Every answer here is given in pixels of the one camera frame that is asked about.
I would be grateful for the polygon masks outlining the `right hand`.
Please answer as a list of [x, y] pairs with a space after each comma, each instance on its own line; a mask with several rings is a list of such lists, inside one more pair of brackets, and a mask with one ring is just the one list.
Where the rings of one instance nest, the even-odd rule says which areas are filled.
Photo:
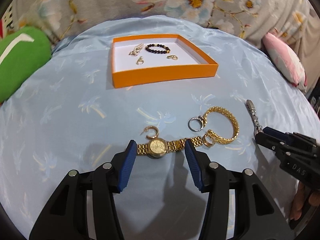
[[[300, 216], [302, 215], [302, 207], [306, 199], [306, 187], [303, 183], [299, 182], [297, 192], [291, 205], [289, 220], [298, 220], [300, 218]], [[311, 206], [319, 206], [319, 191], [313, 192], [310, 195], [308, 202]]]

